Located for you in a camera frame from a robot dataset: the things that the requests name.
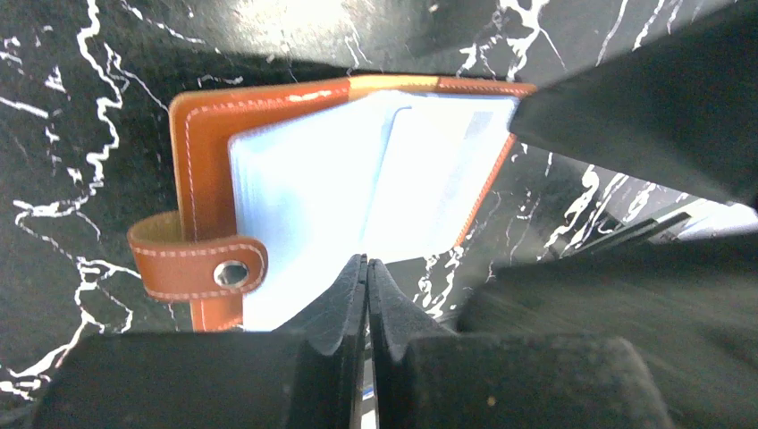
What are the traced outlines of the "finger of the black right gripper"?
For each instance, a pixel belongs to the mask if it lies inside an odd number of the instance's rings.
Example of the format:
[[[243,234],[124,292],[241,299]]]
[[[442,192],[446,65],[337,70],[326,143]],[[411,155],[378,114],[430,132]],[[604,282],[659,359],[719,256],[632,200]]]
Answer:
[[[528,145],[721,203],[757,204],[757,4],[739,1],[538,89]]]
[[[755,234],[501,267],[457,326],[621,337],[643,357],[677,425],[757,425]]]

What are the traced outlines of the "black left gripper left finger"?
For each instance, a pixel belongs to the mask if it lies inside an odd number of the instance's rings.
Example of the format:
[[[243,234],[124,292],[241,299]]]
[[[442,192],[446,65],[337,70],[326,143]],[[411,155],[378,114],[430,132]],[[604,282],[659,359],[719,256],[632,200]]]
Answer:
[[[36,428],[358,428],[366,269],[271,332],[92,336],[57,370]]]

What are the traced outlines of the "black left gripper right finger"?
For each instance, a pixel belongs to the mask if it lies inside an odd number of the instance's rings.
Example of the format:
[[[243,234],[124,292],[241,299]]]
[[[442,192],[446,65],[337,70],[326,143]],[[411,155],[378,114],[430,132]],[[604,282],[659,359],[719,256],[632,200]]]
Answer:
[[[377,259],[366,272],[380,428],[670,428],[646,364],[621,338],[456,334]]]

